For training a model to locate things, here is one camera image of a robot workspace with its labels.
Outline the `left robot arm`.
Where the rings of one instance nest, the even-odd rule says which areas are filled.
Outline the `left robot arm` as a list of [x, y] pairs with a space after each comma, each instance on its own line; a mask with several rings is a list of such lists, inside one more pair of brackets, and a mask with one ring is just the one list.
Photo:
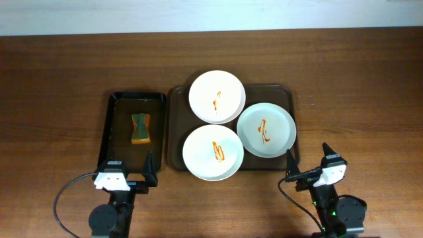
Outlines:
[[95, 171], [94, 185], [110, 195], [108, 203], [97, 206], [89, 216], [91, 236], [95, 238], [128, 237], [135, 208], [135, 196], [148, 194], [158, 185], [153, 155], [147, 154], [142, 170], [143, 181], [128, 181], [127, 166], [122, 161], [105, 161]]

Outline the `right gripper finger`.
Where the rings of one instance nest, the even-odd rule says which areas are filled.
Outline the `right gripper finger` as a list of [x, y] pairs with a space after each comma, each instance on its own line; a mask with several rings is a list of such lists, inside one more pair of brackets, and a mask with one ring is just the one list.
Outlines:
[[326, 142], [323, 143], [323, 153], [327, 159], [337, 157], [337, 153]]
[[295, 159], [294, 159], [291, 151], [288, 149], [286, 151], [286, 176], [285, 176], [285, 181], [286, 182], [297, 181], [300, 173], [301, 172], [299, 171], [297, 163], [295, 162]]

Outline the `orange green sponge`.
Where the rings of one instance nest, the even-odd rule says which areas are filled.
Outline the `orange green sponge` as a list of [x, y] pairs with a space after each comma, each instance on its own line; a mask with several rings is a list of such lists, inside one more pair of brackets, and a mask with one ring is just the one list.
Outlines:
[[134, 131], [132, 133], [131, 142], [133, 144], [150, 143], [150, 115], [146, 113], [132, 114], [132, 123]]

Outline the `white plate top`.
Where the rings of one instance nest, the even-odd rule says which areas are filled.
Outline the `white plate top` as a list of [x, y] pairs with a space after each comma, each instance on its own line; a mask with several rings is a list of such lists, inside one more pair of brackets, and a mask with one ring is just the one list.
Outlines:
[[246, 92], [241, 81], [222, 70], [207, 71], [191, 84], [188, 102], [193, 113], [210, 124], [234, 120], [244, 109]]

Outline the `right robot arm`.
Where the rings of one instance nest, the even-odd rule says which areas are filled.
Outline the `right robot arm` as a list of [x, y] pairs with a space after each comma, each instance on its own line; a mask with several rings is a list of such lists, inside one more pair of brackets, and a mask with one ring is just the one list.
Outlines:
[[[309, 215], [319, 228], [312, 237], [357, 237], [364, 232], [367, 203], [349, 194], [339, 195], [334, 185], [345, 175], [347, 161], [323, 143], [324, 157], [321, 164], [309, 171], [301, 172], [291, 151], [286, 151], [286, 176], [278, 182], [278, 189], [290, 201]], [[281, 187], [283, 182], [295, 182], [298, 192], [309, 191], [317, 217], [290, 198]]]

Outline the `white plate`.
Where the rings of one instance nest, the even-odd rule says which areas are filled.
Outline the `white plate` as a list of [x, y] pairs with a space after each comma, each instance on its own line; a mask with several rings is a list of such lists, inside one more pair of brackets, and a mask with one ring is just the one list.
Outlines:
[[205, 125], [186, 138], [182, 158], [187, 169], [207, 181], [220, 181], [234, 175], [244, 159], [238, 135], [221, 125]]
[[191, 84], [188, 102], [193, 113], [210, 124], [234, 120], [244, 109], [246, 92], [241, 81], [222, 70], [207, 71]]
[[269, 102], [245, 109], [237, 121], [237, 135], [244, 148], [261, 158], [275, 158], [291, 149], [297, 137], [293, 117]]

